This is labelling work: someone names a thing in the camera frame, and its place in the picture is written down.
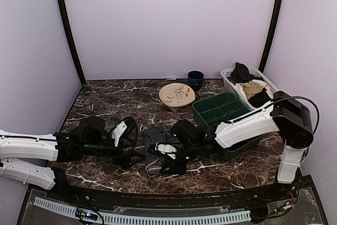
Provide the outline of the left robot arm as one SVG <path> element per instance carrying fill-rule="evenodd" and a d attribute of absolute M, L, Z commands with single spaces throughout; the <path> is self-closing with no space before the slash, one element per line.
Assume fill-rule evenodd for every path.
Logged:
<path fill-rule="evenodd" d="M 145 159 L 135 150 L 137 139 L 138 127 L 130 116 L 110 131 L 98 116 L 83 118 L 77 127 L 64 133 L 28 135 L 2 130 L 1 176 L 53 190 L 63 202 L 69 202 L 74 198 L 74 189 L 68 186 L 65 172 L 31 164 L 27 159 L 72 162 L 91 155 L 110 158 L 122 169 L 128 169 Z"/>

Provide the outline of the navy striped underwear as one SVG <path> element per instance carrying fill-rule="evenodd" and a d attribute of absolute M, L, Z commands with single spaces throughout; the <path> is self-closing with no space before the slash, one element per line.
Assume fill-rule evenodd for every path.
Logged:
<path fill-rule="evenodd" d="M 149 175 L 161 175 L 161 168 L 165 156 L 156 150 L 159 144 L 166 143 L 166 130 L 163 125 L 158 124 L 144 130 L 142 133 L 145 150 L 145 171 Z"/>

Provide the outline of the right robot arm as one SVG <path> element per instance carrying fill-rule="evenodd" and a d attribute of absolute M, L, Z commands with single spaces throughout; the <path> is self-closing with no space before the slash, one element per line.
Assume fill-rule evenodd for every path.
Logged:
<path fill-rule="evenodd" d="M 176 148 L 166 143 L 154 146 L 156 152 L 165 156 L 161 170 L 165 171 L 172 165 L 187 164 L 199 155 L 220 153 L 262 134 L 279 132 L 284 148 L 277 183 L 269 188 L 269 197 L 279 201 L 288 194 L 288 184 L 294 181 L 318 128 L 312 125 L 310 110 L 301 100 L 312 102 L 306 97 L 289 96 L 278 91 L 274 99 L 263 106 L 206 130 L 196 128 L 188 120 L 179 120 L 171 128 L 171 134 L 182 143 L 182 147 Z"/>

